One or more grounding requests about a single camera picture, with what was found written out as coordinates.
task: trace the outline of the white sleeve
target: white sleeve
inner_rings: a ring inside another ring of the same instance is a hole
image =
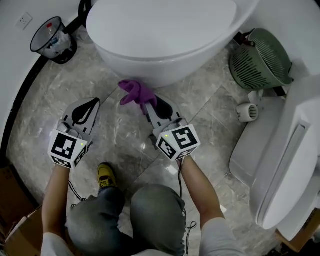
[[[199,256],[245,256],[224,218],[209,220],[201,233]]]
[[[58,235],[44,233],[41,256],[74,256],[67,243]]]

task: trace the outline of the white wall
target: white wall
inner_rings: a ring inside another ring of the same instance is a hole
[[[30,51],[37,29],[60,16],[65,25],[78,16],[80,0],[0,0],[0,146],[9,113],[19,89],[39,58]],[[19,30],[16,22],[24,12],[33,20]]]
[[[320,8],[314,0],[261,0],[243,32],[264,28],[274,34],[293,63],[320,74]]]

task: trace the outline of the person's left arm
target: person's left arm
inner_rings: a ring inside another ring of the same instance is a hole
[[[54,167],[42,205],[43,233],[53,233],[65,239],[68,184],[70,169]]]

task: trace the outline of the wall socket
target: wall socket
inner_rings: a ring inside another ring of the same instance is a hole
[[[25,12],[22,17],[17,21],[15,26],[21,30],[25,30],[25,28],[29,25],[29,23],[32,21],[32,17]]]

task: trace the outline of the gray pants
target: gray pants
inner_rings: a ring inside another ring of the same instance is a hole
[[[183,256],[185,202],[171,188],[148,185],[131,200],[133,238],[118,229],[125,205],[118,188],[107,188],[73,207],[67,217],[69,235],[86,256],[130,256],[147,249]]]

